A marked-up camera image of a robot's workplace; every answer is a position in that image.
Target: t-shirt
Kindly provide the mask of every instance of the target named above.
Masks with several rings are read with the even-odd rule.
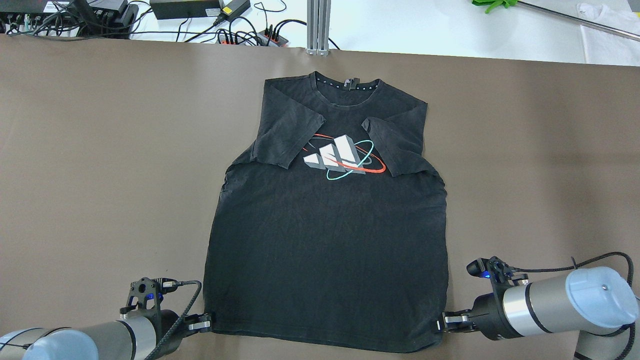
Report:
[[[266,80],[211,229],[215,332],[385,352],[440,342],[447,193],[422,157],[427,104],[380,79],[345,84]]]

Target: white towel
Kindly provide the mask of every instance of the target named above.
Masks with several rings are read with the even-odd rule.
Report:
[[[578,4],[581,19],[640,34],[640,18],[632,12],[618,12],[607,5]],[[640,42],[580,27],[584,57],[590,64],[640,66]]]

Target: shirt graphic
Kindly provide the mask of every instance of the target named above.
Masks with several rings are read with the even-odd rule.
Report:
[[[368,143],[371,145],[371,148],[369,150],[365,150],[358,146],[361,143]],[[361,140],[354,143],[348,135],[342,135],[338,136],[337,138],[333,138],[327,135],[314,134],[314,137],[309,140],[307,145],[317,150],[318,152],[305,156],[303,158],[305,164],[312,168],[326,170],[327,180],[342,179],[343,177],[346,177],[350,174],[366,174],[368,172],[373,174],[380,174],[387,169],[387,166],[384,164],[384,162],[382,162],[379,157],[372,154],[374,144],[371,140]],[[302,150],[310,152],[306,147],[303,147]],[[375,158],[376,160],[378,160],[381,167],[363,167],[364,165],[370,165],[371,163],[373,163],[373,160],[371,158]],[[345,174],[337,177],[331,177],[331,171],[343,172]]]

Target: white table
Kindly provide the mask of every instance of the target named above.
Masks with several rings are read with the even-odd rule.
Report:
[[[287,10],[268,13],[270,24],[284,19],[307,19],[307,2],[285,0]],[[529,0],[573,16],[576,5],[589,0]],[[630,11],[626,0],[591,0],[613,10]],[[267,9],[280,9],[279,0],[264,0]],[[505,58],[516,60],[584,63],[579,26],[523,7],[499,7],[485,15],[485,6],[470,0],[412,0],[395,3],[383,0],[332,1],[330,37],[344,50],[383,53],[435,54]],[[264,13],[252,8],[244,14],[258,31],[264,29]],[[147,15],[138,31],[175,31],[181,19],[156,20]],[[189,31],[201,31],[212,18],[193,19]],[[235,30],[250,30],[247,23],[236,20]],[[305,47],[306,29],[287,24],[281,35],[290,46]],[[175,34],[140,34],[140,40],[175,41]]]

